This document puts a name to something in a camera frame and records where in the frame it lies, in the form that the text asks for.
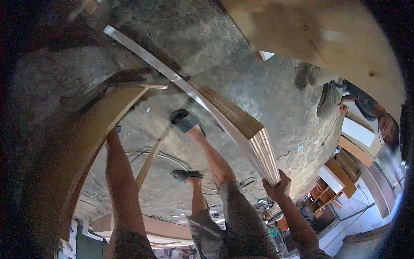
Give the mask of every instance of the concrete floor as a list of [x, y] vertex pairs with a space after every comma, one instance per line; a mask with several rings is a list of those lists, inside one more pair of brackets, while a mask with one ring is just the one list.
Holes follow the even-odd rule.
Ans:
[[[266, 62], [258, 60], [231, 17], [208, 1], [112, 1], [87, 18], [97, 31], [106, 24], [105, 12], [111, 14], [111, 25], [172, 69], [190, 76], [199, 85], [208, 85], [259, 120], [269, 133], [279, 167], [292, 179], [290, 196], [299, 199], [310, 191], [318, 177], [318, 169], [337, 145], [342, 119], [332, 127], [339, 111], [324, 121], [317, 118], [316, 107], [322, 87], [308, 85], [301, 90], [295, 87], [299, 60], [278, 56]], [[134, 67], [132, 62], [132, 67], [140, 68], [142, 62], [139, 63]], [[169, 114], [179, 108], [186, 108], [201, 119], [209, 142], [230, 164], [237, 180], [256, 177], [258, 183], [252, 192], [257, 198], [265, 197], [259, 175], [230, 137], [207, 111], [172, 83], [167, 90], [149, 90], [136, 109], [122, 119], [120, 139], [124, 150], [153, 146], [167, 126]], [[203, 153], [179, 130], [175, 128], [170, 132], [160, 150], [201, 171], [205, 175], [203, 185], [215, 188]], [[142, 155], [132, 163], [135, 176], [145, 159], [146, 155]], [[109, 196], [105, 166], [106, 148], [103, 146], [80, 198], [96, 206], [97, 213], [78, 210], [76, 216], [95, 219], [112, 212], [110, 199], [86, 193]], [[172, 170], [179, 168], [171, 161], [155, 160], [140, 192], [145, 215], [187, 223], [185, 216], [191, 214], [192, 190], [170, 176]], [[257, 203], [251, 192], [245, 196]], [[222, 204], [218, 195], [206, 195], [206, 199], [209, 204]], [[169, 219], [173, 214], [183, 215]]]

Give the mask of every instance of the hand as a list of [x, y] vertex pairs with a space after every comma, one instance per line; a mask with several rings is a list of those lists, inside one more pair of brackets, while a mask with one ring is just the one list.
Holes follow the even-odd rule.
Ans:
[[270, 186], [269, 182], [267, 182], [266, 179], [262, 179], [263, 187], [265, 188], [267, 195], [272, 201], [275, 201], [277, 203], [279, 203], [278, 201], [280, 201], [282, 197], [289, 197], [290, 184], [292, 182], [292, 180], [289, 177], [287, 177], [285, 173], [282, 172], [282, 170], [279, 170], [279, 174], [280, 183], [278, 186], [274, 188]]

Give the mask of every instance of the foot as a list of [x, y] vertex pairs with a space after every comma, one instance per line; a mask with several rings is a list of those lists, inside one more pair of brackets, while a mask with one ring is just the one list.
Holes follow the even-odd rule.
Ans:
[[203, 132], [201, 132], [200, 126], [197, 124], [192, 129], [187, 131], [186, 135], [191, 138], [195, 144], [201, 145], [205, 141], [207, 141], [207, 138], [203, 135]]
[[187, 183], [191, 184], [193, 187], [201, 185], [201, 178], [199, 177], [187, 177]]

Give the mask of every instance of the sandal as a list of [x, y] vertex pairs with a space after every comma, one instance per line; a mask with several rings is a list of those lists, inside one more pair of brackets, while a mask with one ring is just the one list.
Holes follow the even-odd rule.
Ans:
[[172, 112], [170, 114], [170, 121], [184, 134], [198, 124], [200, 126], [201, 132], [204, 136], [206, 136], [204, 130], [201, 127], [200, 120], [196, 118], [194, 115], [192, 115], [186, 109], [179, 109], [177, 111]]
[[171, 175], [179, 182], [187, 182], [187, 177], [196, 177], [203, 179], [203, 175], [199, 171], [174, 170]]

